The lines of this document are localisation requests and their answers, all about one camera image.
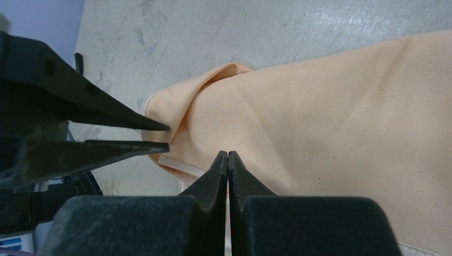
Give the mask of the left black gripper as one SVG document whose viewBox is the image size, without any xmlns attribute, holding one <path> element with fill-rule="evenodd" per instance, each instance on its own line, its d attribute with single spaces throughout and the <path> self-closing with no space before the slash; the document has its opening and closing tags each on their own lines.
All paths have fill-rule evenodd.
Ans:
<svg viewBox="0 0 452 256">
<path fill-rule="evenodd" d="M 67 121 L 1 121 L 1 236 L 52 220 L 71 197 L 100 195 L 90 170 L 170 150 L 161 142 L 75 142 L 67 135 Z"/>
</svg>

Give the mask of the peach cloth napkin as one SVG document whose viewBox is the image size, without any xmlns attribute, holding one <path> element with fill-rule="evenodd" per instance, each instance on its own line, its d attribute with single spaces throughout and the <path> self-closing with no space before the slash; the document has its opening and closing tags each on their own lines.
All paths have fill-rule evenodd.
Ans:
<svg viewBox="0 0 452 256">
<path fill-rule="evenodd" d="M 253 70 L 230 62 L 156 92 L 142 131 L 186 184 L 221 150 L 279 195 L 361 196 L 407 253 L 451 255 L 451 31 Z"/>
</svg>

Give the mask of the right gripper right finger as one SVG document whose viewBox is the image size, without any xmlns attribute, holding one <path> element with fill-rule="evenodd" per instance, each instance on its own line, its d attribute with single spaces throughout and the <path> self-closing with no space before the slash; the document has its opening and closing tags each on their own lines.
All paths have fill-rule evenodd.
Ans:
<svg viewBox="0 0 452 256">
<path fill-rule="evenodd" d="M 229 152 L 233 255 L 400 255 L 380 206 L 364 197 L 278 196 Z"/>
</svg>

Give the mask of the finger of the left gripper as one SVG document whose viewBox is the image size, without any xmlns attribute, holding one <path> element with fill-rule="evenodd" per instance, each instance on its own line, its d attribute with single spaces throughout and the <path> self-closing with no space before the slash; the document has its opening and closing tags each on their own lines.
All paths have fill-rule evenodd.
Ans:
<svg viewBox="0 0 452 256">
<path fill-rule="evenodd" d="M 46 43 L 1 32 L 1 86 L 75 123 L 168 131 L 101 90 Z"/>
</svg>

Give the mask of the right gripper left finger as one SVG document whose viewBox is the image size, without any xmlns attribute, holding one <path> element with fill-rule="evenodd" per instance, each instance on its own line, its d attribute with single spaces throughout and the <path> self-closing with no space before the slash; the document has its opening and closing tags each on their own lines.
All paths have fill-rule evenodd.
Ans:
<svg viewBox="0 0 452 256">
<path fill-rule="evenodd" d="M 177 196 L 78 196 L 39 255 L 224 255 L 228 154 Z"/>
</svg>

